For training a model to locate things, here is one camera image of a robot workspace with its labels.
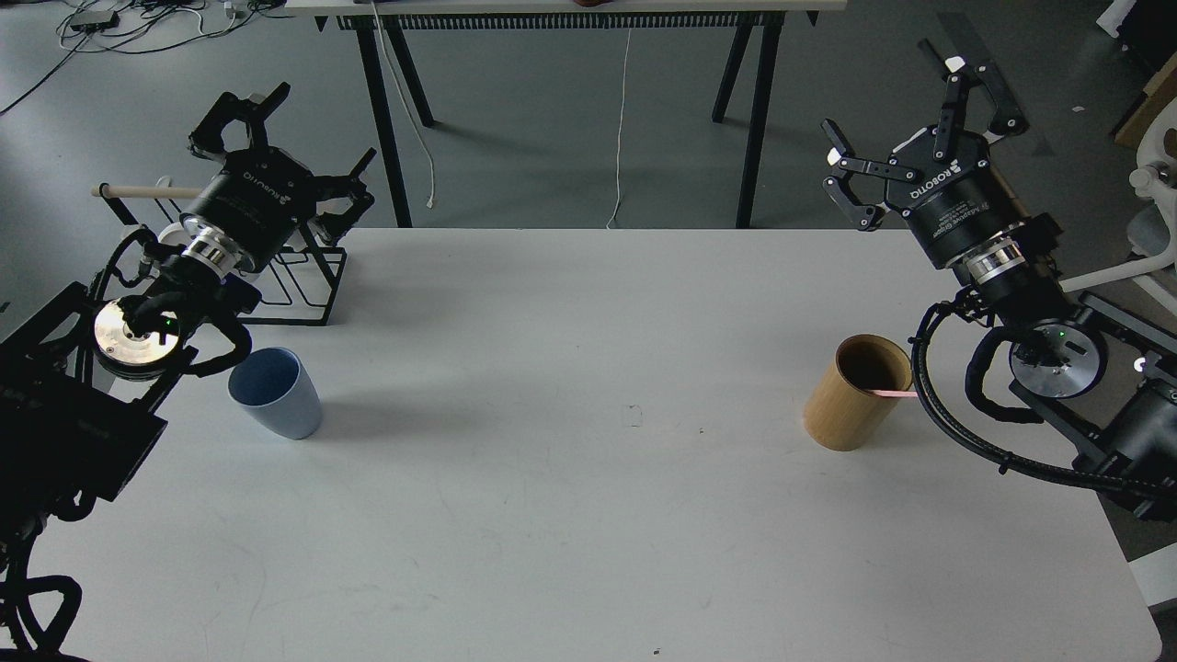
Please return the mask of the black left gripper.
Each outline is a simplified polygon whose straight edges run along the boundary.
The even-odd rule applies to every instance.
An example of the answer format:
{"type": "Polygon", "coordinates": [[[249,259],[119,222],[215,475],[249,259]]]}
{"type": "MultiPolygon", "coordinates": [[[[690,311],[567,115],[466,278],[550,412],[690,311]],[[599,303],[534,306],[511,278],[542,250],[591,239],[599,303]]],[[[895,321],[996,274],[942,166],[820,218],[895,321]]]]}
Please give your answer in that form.
{"type": "Polygon", "coordinates": [[[313,176],[285,151],[270,147],[266,121],[290,97],[280,82],[260,100],[224,92],[189,132],[189,154],[222,163],[222,168],[186,207],[180,219],[189,234],[202,229],[222,232],[240,254],[237,269],[257,273],[282,249],[294,231],[307,245],[313,239],[335,247],[374,204],[361,180],[377,155],[370,148],[347,176],[313,176]],[[246,127],[247,148],[230,151],[222,132],[232,123],[246,127]],[[318,212],[320,201],[345,200],[341,212],[318,212]]]}

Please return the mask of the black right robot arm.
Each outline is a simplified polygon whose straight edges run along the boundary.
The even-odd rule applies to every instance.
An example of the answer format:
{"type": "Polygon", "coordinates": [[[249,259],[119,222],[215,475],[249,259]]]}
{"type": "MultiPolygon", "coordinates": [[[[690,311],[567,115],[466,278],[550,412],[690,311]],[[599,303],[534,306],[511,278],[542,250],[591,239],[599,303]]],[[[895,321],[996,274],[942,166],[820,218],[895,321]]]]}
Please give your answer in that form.
{"type": "Polygon", "coordinates": [[[1029,216],[989,155],[1028,130],[1000,68],[988,51],[942,59],[927,40],[920,49],[944,82],[938,119],[883,163],[857,155],[832,119],[822,123],[831,143],[823,186],[842,213],[862,232],[899,214],[933,267],[960,284],[909,340],[920,406],[1002,474],[1080,486],[1136,519],[1173,522],[1173,333],[1088,289],[1068,297],[1052,258],[1058,223],[1029,216]],[[1077,450],[1070,466],[997,446],[947,410],[929,351],[950,315],[988,330],[967,360],[967,402],[998,422],[1051,425],[1077,450]]]}

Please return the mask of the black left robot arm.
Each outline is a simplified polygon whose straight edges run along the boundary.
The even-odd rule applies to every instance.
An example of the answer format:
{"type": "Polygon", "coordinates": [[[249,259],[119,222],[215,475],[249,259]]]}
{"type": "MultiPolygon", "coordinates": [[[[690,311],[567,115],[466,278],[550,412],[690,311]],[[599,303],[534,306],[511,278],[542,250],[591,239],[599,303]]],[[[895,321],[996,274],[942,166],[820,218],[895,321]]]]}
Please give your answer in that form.
{"type": "Polygon", "coordinates": [[[88,284],[72,282],[4,339],[5,661],[66,658],[84,590],[29,574],[35,541],[48,519],[84,519],[121,494],[182,377],[257,380],[272,430],[302,439],[318,426],[306,369],[268,365],[253,345],[262,294],[252,280],[307,254],[327,285],[315,325],[328,320],[348,262],[337,243],[373,205],[361,176],[375,151],[346,176],[315,176],[270,145],[266,121],[288,95],[282,82],[211,105],[189,134],[189,151],[219,165],[205,188],[97,186],[129,231],[88,284]]]}

